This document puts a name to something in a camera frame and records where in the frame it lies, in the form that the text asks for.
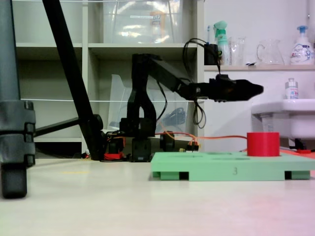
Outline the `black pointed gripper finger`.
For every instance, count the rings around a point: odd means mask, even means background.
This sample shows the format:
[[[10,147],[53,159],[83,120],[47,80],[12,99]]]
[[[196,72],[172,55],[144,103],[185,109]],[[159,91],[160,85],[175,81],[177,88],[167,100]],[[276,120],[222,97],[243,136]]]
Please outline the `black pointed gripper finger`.
[[[264,87],[248,80],[236,80],[236,101],[248,101],[264,92]]]

